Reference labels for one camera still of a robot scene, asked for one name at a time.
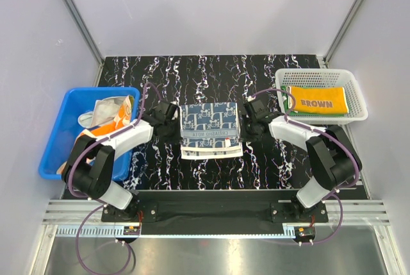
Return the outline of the blue white patterned towel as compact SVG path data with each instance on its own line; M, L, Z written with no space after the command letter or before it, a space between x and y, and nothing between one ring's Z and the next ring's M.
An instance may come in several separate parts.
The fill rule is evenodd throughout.
M180 106L181 158L212 160L243 156L235 102Z

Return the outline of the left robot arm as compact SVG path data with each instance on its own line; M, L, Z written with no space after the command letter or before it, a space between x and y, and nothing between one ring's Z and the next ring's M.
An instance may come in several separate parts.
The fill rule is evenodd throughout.
M72 195L111 205L121 219L133 220L138 215L138 205L132 201L135 195L112 180L115 161L154 137L179 143L179 113L178 105L161 100L152 110L102 138L80 136L63 166L62 180Z

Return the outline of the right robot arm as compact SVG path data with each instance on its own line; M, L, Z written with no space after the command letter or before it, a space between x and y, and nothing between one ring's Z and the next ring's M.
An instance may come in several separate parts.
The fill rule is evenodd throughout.
M269 134L307 152L312 177L298 190L290 207L297 221L308 220L317 204L337 190L357 183L362 163L340 126L321 128L304 124L270 111L259 99L245 102L244 108L243 141L255 142Z

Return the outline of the cream orange patterned towel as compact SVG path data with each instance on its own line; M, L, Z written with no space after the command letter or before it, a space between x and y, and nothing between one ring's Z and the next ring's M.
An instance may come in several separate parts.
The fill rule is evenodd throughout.
M79 137L87 136L98 140L129 125L133 120L134 103L135 97L132 95L96 100L91 111L82 113L77 117L80 130L74 137L69 154Z

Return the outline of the white perforated plastic basket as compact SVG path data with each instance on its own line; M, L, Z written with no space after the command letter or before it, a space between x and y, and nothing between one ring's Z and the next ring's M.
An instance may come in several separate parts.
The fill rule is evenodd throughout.
M342 69L279 69L275 75L283 113L308 124L349 124L368 118L354 75Z

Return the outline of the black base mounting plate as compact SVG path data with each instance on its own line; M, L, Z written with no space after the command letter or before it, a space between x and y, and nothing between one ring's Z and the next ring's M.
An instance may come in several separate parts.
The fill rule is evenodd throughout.
M295 190L143 190L129 208L104 208L101 219L142 225L152 237L273 237L283 224L327 223L323 203L300 215L290 209Z

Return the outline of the blue plastic bin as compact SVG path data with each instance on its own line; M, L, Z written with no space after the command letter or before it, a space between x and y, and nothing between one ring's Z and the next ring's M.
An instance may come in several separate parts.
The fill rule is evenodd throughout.
M38 168L39 175L48 180L62 179L58 169L70 156L75 140L83 128L78 123L82 113L94 109L95 102L109 97L133 96L136 104L131 117L138 115L140 91L134 87L79 87L70 89L63 98L53 130Z

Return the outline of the aluminium frame rail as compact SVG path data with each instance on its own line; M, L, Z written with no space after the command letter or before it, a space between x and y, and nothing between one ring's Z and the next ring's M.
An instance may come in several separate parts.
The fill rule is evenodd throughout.
M380 201L330 200L305 219L285 212L286 201L253 202L240 210L228 202L220 211L211 205L196 206L148 201L138 204L138 213L127 219L114 208L80 200L52 200L42 223L55 225L59 236L120 238L316 238L321 226L387 226L390 221Z

